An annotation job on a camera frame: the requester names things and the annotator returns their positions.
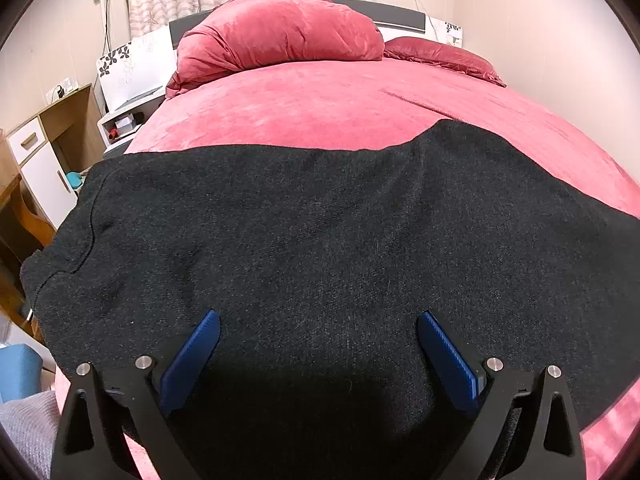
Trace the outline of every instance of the teal object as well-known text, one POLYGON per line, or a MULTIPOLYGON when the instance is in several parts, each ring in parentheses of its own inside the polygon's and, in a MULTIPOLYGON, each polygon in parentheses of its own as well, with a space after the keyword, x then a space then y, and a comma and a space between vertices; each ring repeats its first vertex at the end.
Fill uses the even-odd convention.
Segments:
POLYGON ((69 173, 66 174, 66 179, 73 189, 78 189, 82 184, 80 173, 76 173, 75 171, 69 171, 69 173))
POLYGON ((0 348, 0 398, 25 399, 40 392, 42 357, 27 345, 0 348))

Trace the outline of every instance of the pink duvet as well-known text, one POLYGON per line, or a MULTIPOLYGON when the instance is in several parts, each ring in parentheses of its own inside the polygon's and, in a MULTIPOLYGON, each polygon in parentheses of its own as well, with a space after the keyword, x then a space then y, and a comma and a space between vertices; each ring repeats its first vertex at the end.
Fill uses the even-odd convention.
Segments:
MULTIPOLYGON (((214 144, 378 150, 453 118, 500 135, 553 176, 640 216, 640 187, 592 140, 510 88, 409 61, 315 61, 237 73, 165 102, 127 153, 214 144)), ((582 432, 588 479, 640 420, 640 380, 582 432)))

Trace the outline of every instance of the black knit fabric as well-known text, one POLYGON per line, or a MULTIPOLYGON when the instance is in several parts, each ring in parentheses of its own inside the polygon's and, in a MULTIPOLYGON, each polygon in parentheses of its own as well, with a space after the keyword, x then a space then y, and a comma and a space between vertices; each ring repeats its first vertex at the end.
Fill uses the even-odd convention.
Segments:
POLYGON ((640 221, 440 121, 378 152, 215 146, 97 164, 22 279, 61 368, 121 366, 215 308, 170 423, 206 478, 426 478, 465 429, 423 357, 562 368, 585 427, 640 372, 640 221))

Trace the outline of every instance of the red pillow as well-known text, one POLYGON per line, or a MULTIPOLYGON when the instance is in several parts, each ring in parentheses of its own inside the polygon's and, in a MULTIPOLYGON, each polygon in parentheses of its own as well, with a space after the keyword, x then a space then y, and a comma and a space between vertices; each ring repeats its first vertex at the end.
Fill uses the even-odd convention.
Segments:
POLYGON ((424 40, 423 38, 395 38, 385 43, 385 57, 437 65, 456 72, 484 79, 498 86, 506 86, 491 63, 468 50, 456 46, 424 40))
POLYGON ((381 60, 384 48, 370 18, 328 0, 229 0, 180 40, 166 95, 287 61, 381 60))

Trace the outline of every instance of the gray headboard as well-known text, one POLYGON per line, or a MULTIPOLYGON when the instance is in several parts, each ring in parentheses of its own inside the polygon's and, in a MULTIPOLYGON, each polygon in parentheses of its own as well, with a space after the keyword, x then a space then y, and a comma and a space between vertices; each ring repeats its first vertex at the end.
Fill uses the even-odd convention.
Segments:
MULTIPOLYGON (((418 10, 405 9, 404 7, 379 4, 365 0, 332 1, 351 7, 351 9, 356 12, 369 16, 376 25, 413 30, 415 32, 425 31, 426 16, 424 12, 418 12, 418 10)), ((210 13, 212 13, 212 10, 205 10, 204 12, 198 12, 197 14, 169 22, 169 31, 171 32, 171 41, 174 44, 174 48, 177 48, 185 32, 199 24, 209 16, 210 13)))

